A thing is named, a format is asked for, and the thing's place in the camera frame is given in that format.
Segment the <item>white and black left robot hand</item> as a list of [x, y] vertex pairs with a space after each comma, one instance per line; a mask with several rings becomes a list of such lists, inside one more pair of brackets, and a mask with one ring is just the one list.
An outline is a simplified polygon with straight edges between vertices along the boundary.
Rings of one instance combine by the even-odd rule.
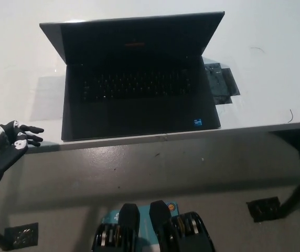
[[44, 129], [27, 126], [18, 121], [0, 124], [0, 181], [4, 173], [27, 151], [30, 145], [39, 147], [43, 139], [37, 134]]

